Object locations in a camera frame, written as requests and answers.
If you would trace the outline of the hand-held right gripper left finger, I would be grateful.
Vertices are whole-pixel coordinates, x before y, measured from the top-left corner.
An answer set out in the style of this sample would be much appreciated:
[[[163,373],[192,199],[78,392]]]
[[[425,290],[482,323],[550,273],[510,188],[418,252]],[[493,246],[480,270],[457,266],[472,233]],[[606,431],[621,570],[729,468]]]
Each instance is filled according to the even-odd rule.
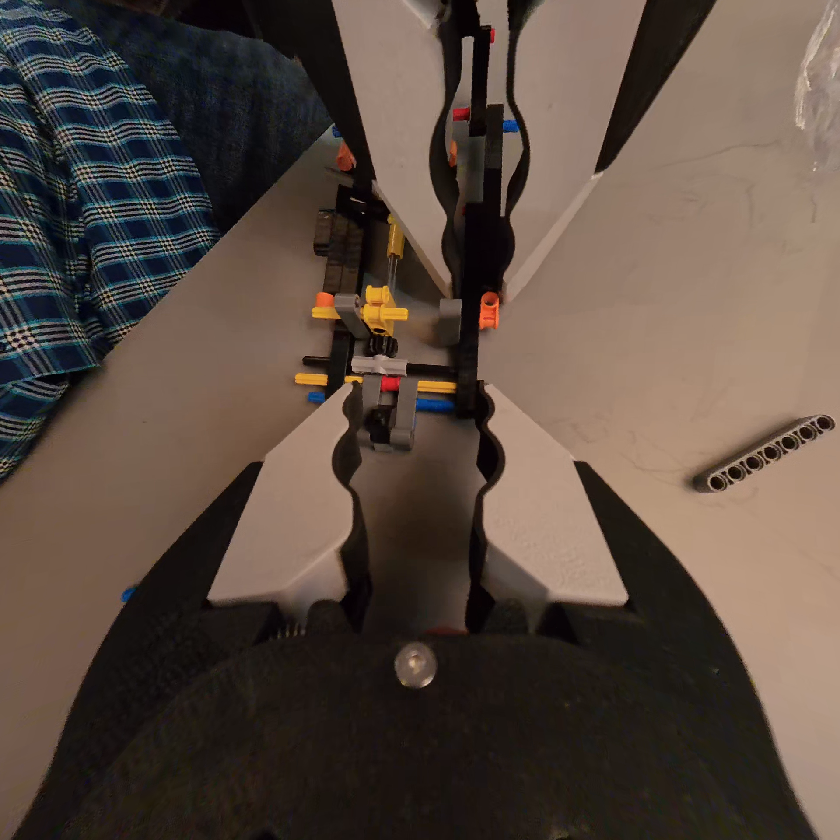
[[[311,606],[339,603],[360,631],[371,601],[369,543],[358,494],[362,388],[339,388],[262,464],[208,600],[273,602],[304,626]]]

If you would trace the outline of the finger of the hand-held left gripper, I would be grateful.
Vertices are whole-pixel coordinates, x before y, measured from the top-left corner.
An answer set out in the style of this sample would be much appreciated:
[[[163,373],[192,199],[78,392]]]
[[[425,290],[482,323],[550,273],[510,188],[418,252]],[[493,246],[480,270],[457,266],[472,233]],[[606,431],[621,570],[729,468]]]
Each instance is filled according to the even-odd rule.
[[[469,141],[456,129],[453,105],[466,101],[469,72],[456,60],[455,93],[446,91],[441,32],[451,2],[332,3],[350,70],[374,181],[416,256],[445,298],[455,298],[453,271],[463,248]]]
[[[592,193],[595,173],[645,1],[540,2],[516,47],[513,100],[529,167],[511,212],[512,301]]]

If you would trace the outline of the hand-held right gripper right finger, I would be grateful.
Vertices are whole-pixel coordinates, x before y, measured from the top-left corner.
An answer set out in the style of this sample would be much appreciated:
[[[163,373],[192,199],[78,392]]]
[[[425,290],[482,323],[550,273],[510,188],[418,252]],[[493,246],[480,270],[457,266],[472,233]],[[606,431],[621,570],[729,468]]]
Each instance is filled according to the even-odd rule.
[[[624,607],[629,595],[572,454],[494,385],[476,389],[476,495],[465,625],[517,602],[538,630],[554,604]]]

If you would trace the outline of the black lego side beam assembly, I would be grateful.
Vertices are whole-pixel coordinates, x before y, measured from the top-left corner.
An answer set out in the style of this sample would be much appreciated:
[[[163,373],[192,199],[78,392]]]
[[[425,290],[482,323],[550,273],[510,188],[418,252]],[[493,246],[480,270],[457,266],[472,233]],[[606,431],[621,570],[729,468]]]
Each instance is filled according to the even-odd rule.
[[[455,410],[459,417],[472,417],[478,394],[482,300],[488,294],[501,297],[502,278],[512,257],[513,238],[509,219],[501,206],[504,107],[487,101],[490,27],[480,23],[476,10],[466,12],[458,5],[458,2],[447,2],[437,23],[437,38],[443,51],[444,99],[429,147],[429,171],[434,193],[445,215],[441,247],[451,280],[450,295],[460,304],[455,347]],[[461,193],[457,175],[448,163],[446,134],[463,69],[463,40],[466,37],[476,40],[469,136],[480,141],[483,151],[476,168],[480,198],[465,201],[465,228],[459,237],[455,221]]]

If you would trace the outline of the multicoloured lego chassis assembly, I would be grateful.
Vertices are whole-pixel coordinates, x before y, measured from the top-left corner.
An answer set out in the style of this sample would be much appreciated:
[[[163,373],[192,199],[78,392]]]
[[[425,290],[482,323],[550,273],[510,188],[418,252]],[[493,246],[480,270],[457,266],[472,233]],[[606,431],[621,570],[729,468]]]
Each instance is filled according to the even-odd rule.
[[[338,128],[331,131],[340,145],[328,173],[338,188],[334,204],[318,210],[312,247],[325,267],[311,309],[311,317],[331,329],[329,353],[304,356],[294,382],[308,389],[314,405],[341,385],[358,385],[360,443],[378,452],[408,452],[418,413],[455,410],[456,370],[401,354],[396,329],[409,311],[396,299],[396,276],[406,238],[373,185],[362,182]]]

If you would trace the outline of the grey lego beam with holes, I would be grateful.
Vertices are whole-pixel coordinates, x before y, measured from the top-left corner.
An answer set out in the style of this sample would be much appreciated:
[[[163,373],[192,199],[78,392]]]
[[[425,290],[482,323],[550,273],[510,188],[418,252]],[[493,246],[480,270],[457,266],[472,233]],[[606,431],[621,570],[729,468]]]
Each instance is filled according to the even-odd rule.
[[[788,421],[757,442],[706,467],[690,479],[689,485],[700,494],[722,493],[761,470],[780,463],[786,456],[831,433],[836,427],[835,418],[825,413]]]

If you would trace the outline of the blue denim jeans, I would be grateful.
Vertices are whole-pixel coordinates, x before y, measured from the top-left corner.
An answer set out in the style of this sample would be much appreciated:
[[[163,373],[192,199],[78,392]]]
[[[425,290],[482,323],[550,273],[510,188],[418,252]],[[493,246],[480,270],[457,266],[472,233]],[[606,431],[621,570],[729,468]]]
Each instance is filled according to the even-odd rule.
[[[330,127],[306,72],[273,47],[105,2],[61,2],[144,85],[193,159],[225,235]]]

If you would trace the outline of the clear plastic bag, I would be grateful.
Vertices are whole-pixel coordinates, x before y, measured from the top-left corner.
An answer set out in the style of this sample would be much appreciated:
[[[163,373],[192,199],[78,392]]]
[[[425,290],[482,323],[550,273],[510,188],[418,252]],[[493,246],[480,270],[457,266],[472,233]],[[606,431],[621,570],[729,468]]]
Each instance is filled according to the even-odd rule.
[[[794,123],[814,170],[839,172],[839,2],[826,2],[805,48],[794,89]]]

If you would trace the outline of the blue plaid shirt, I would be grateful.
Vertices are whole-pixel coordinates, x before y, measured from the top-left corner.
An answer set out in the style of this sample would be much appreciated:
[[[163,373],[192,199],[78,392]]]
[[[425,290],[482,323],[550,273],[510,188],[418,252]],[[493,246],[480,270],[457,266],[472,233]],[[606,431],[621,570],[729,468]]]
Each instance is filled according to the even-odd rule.
[[[2,2],[2,481],[218,238],[193,159],[125,62],[57,8]]]

